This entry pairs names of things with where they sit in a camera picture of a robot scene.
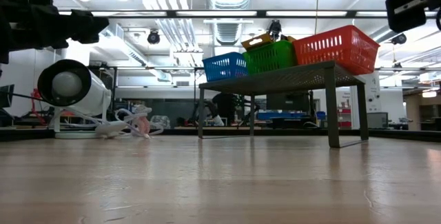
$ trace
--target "blue basket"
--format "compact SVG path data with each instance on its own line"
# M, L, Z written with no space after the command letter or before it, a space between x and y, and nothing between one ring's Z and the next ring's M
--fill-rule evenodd
M202 62L208 82L248 75L247 63L243 55L238 52L203 59Z

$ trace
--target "security camera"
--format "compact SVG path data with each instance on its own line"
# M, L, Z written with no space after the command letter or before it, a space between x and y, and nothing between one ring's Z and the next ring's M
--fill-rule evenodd
M149 37L147 38L147 41L152 45L159 43L161 39L159 38L158 30L150 30L150 34Z
M392 38L392 40L391 40L392 44L394 44L394 45L397 45L397 44L402 45L402 44L406 43L406 41L407 41L407 37L405 34L400 34L400 35Z

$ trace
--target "red basket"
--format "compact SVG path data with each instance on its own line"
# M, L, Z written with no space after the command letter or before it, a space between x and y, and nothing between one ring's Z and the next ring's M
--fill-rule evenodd
M353 25L300 39L293 45L299 65L334 60L354 75L373 72L380 47Z

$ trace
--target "black camera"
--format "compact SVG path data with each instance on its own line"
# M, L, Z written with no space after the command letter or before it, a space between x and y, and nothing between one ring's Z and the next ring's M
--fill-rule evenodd
M13 51L67 48L69 38L96 43L108 25L108 19L88 11L61 15L53 0L0 0L0 63L9 63Z
M159 38L158 30L150 30L150 34L149 37L147 38L147 41L152 45L159 43L161 39Z
M405 34L400 34L400 35L392 38L392 40L391 40L392 44L394 44L394 45L397 45L397 44L402 45L402 44L406 43L406 41L407 41L407 37Z

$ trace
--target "desk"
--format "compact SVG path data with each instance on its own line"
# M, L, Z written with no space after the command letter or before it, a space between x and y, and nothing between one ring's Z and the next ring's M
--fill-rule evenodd
M357 86L358 112L360 116L361 141L341 144L338 136L338 115L336 88ZM299 65L291 68L274 70L260 74L202 83L199 85L199 123L203 123L204 91L215 90L224 93L242 94L251 97L251 113L254 113L254 97L264 94L276 94L304 90L326 89L329 146L342 148L355 145L369 139L367 129L365 81L350 74L335 61L326 61L312 65ZM250 135L254 135L254 115L250 118ZM203 126L198 127L199 138L203 138Z

